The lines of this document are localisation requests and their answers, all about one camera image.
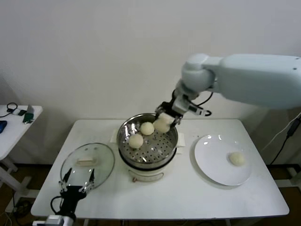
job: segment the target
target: black cable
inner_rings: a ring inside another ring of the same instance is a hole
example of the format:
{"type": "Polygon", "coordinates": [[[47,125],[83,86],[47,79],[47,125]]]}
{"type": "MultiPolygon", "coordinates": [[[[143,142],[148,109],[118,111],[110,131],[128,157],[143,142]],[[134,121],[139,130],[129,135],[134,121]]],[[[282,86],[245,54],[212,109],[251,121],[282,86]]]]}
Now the black cable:
{"type": "Polygon", "coordinates": [[[63,203],[63,198],[61,198],[60,209],[61,209],[61,207],[62,207],[62,203],[63,203]]]}
{"type": "Polygon", "coordinates": [[[18,108],[18,105],[16,103],[14,103],[14,102],[11,102],[11,103],[9,103],[9,104],[6,105],[6,108],[9,109],[9,112],[6,115],[0,116],[0,118],[4,118],[4,117],[12,114],[14,112],[14,110],[18,108]],[[16,107],[14,109],[13,108],[9,108],[10,105],[15,105],[16,107]]]}
{"type": "Polygon", "coordinates": [[[15,194],[14,194],[14,190],[12,189],[12,195],[13,195],[13,205],[14,205],[14,209],[13,209],[13,216],[16,220],[16,223],[19,225],[19,226],[25,226],[25,225],[28,225],[28,224],[25,224],[25,225],[22,225],[18,219],[19,218],[23,218],[25,217],[29,212],[30,212],[30,209],[32,207],[32,203],[28,200],[24,200],[24,201],[21,201],[21,202],[18,202],[17,204],[15,203],[15,194]]]}
{"type": "Polygon", "coordinates": [[[208,100],[210,100],[212,96],[213,96],[213,92],[211,92],[211,94],[210,94],[210,96],[208,97],[207,100],[203,101],[202,103],[198,104],[197,106],[201,106],[201,105],[203,105],[204,103],[207,103],[208,100]]]}
{"type": "MultiPolygon", "coordinates": [[[[195,106],[196,108],[200,109],[200,110],[204,110],[202,107],[200,107],[199,105],[196,105],[195,103],[193,103],[191,100],[188,99],[188,96],[184,95],[183,96],[190,104],[192,104],[193,106],[195,106]]],[[[212,115],[212,112],[209,110],[206,110],[206,114],[205,116],[210,116],[212,115]]]]}
{"type": "Polygon", "coordinates": [[[58,199],[58,198],[61,198],[61,199],[62,199],[61,196],[56,196],[56,197],[54,197],[54,198],[50,201],[50,207],[51,207],[51,210],[52,210],[55,214],[57,214],[57,212],[56,212],[56,210],[53,208],[52,203],[53,203],[53,201],[54,201],[55,199],[58,199]]]}
{"type": "Polygon", "coordinates": [[[285,145],[285,143],[286,143],[286,141],[287,141],[288,139],[289,139],[289,136],[286,136],[286,138],[285,138],[285,140],[284,140],[284,142],[283,142],[283,144],[282,144],[281,149],[280,149],[279,152],[277,153],[277,155],[276,155],[276,157],[274,158],[274,160],[270,163],[270,165],[272,165],[272,164],[274,163],[274,161],[276,160],[276,158],[280,155],[280,153],[281,153],[282,149],[284,148],[284,145],[285,145]]]}

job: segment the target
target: power cord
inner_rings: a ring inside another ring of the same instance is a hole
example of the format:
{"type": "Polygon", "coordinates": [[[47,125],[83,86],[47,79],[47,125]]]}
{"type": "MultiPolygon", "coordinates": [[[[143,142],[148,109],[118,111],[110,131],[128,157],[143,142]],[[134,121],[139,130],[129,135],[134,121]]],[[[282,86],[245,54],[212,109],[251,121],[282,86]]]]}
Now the power cord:
{"type": "Polygon", "coordinates": [[[209,111],[209,110],[204,110],[204,108],[202,108],[202,107],[200,106],[200,105],[202,105],[202,103],[196,105],[195,103],[193,103],[191,100],[188,99],[188,96],[184,95],[183,97],[184,97],[190,104],[192,104],[193,106],[195,106],[196,108],[198,108],[198,109],[201,110],[201,111],[200,111],[200,115],[202,115],[202,112],[203,112],[203,111],[205,111],[204,116],[210,116],[210,115],[212,115],[212,112],[211,112],[211,111],[209,111]]]}
{"type": "Polygon", "coordinates": [[[11,220],[11,218],[9,217],[9,215],[6,212],[3,212],[0,214],[0,217],[2,217],[2,215],[7,217],[7,220],[5,221],[5,223],[3,224],[3,226],[8,226],[8,222],[10,222],[10,226],[13,226],[13,222],[11,220]]]}
{"type": "Polygon", "coordinates": [[[211,94],[210,94],[210,96],[208,97],[207,100],[203,101],[202,103],[198,104],[197,106],[201,106],[201,105],[203,105],[204,103],[207,103],[207,102],[211,99],[212,96],[213,96],[213,92],[211,92],[211,94]]]}
{"type": "Polygon", "coordinates": [[[299,127],[301,123],[301,119],[300,116],[298,115],[297,118],[295,118],[293,120],[293,123],[291,125],[291,127],[289,128],[287,134],[286,134],[286,138],[281,146],[281,149],[279,150],[279,152],[277,153],[276,157],[274,158],[274,160],[270,163],[270,165],[272,165],[274,163],[274,161],[277,159],[277,157],[280,155],[280,153],[282,152],[287,140],[295,133],[295,131],[297,130],[297,128],[299,127]]]}
{"type": "Polygon", "coordinates": [[[6,108],[7,108],[7,112],[8,113],[6,115],[0,116],[0,118],[4,118],[4,117],[12,114],[14,112],[14,110],[18,108],[18,105],[16,103],[14,103],[14,102],[11,102],[11,103],[9,103],[9,104],[6,105],[6,108]],[[9,108],[10,105],[15,105],[16,107],[15,108],[9,108]]]}
{"type": "Polygon", "coordinates": [[[60,208],[61,208],[62,200],[63,200],[63,198],[62,198],[61,196],[56,196],[56,197],[52,198],[52,200],[50,201],[50,207],[51,207],[51,210],[52,210],[55,214],[57,214],[57,211],[56,211],[55,208],[53,207],[53,201],[54,201],[55,199],[58,199],[58,198],[61,198],[61,203],[60,203],[60,208]]]}
{"type": "Polygon", "coordinates": [[[14,190],[13,189],[12,189],[12,195],[13,195],[13,205],[14,205],[13,216],[15,217],[16,223],[19,226],[28,225],[28,224],[22,225],[18,221],[18,219],[25,217],[30,212],[30,209],[32,207],[32,203],[30,201],[28,201],[28,200],[24,200],[24,201],[19,202],[16,205],[16,203],[15,203],[15,194],[14,194],[14,190]]]}
{"type": "Polygon", "coordinates": [[[280,130],[280,132],[278,132],[271,140],[270,140],[270,142],[268,142],[265,146],[264,146],[264,148],[261,150],[261,151],[264,151],[274,140],[275,140],[275,138],[280,134],[280,133],[282,133],[284,130],[286,130],[286,128],[294,121],[294,120],[296,120],[296,119],[300,119],[300,117],[301,117],[301,112],[294,118],[294,119],[292,119],[292,120],[290,120],[289,121],[289,123],[282,129],[282,130],[280,130]]]}

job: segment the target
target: floor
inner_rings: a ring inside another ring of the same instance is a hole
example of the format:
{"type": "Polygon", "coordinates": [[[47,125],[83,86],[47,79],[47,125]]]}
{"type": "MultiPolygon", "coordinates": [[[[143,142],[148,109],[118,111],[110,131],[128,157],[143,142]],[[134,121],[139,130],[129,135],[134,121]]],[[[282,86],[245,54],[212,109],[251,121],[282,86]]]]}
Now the floor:
{"type": "MultiPolygon", "coordinates": [[[[50,170],[50,166],[18,166],[19,170],[12,175],[18,180],[22,181],[25,176],[32,176],[33,180],[29,184],[29,189],[40,189],[43,182],[50,170]]],[[[271,168],[270,172],[274,179],[288,179],[290,175],[284,168],[271,168]]],[[[254,224],[254,226],[297,226],[301,222],[301,193],[297,188],[281,188],[282,195],[284,196],[289,208],[290,213],[287,216],[277,218],[265,218],[254,224]]],[[[12,190],[3,185],[0,188],[0,214],[4,212],[5,207],[12,198],[12,190]]],[[[30,213],[23,218],[19,218],[16,222],[16,218],[10,215],[12,219],[12,226],[30,226],[34,220],[43,220],[32,216],[30,213]]],[[[10,226],[7,222],[7,217],[3,214],[0,216],[0,226],[10,226]]],[[[231,220],[231,224],[234,225],[238,220],[231,220]]],[[[77,225],[83,225],[83,220],[79,219],[77,225]]],[[[211,220],[211,221],[125,221],[119,220],[90,220],[89,226],[226,226],[224,220],[211,220]]]]}

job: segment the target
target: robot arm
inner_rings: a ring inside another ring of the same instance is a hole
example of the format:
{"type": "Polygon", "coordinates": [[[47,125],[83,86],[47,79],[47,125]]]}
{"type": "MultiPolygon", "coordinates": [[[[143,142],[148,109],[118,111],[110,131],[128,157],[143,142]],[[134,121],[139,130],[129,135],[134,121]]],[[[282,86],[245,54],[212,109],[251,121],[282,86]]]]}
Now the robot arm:
{"type": "Polygon", "coordinates": [[[202,91],[221,93],[225,98],[270,108],[301,106],[301,59],[297,56],[235,54],[209,57],[191,56],[182,67],[182,78],[172,100],[163,102],[156,113],[167,113],[180,122],[193,112],[204,115],[192,103],[202,91]]]}

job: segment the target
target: pot lid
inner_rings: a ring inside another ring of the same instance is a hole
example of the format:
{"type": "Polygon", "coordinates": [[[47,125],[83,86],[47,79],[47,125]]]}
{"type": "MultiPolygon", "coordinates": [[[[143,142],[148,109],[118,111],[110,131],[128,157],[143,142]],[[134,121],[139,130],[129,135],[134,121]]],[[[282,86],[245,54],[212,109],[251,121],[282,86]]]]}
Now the pot lid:
{"type": "Polygon", "coordinates": [[[67,186],[84,186],[94,177],[93,188],[101,185],[114,167],[113,151],[105,144],[91,143],[74,150],[63,162],[61,180],[71,171],[67,186]]]}

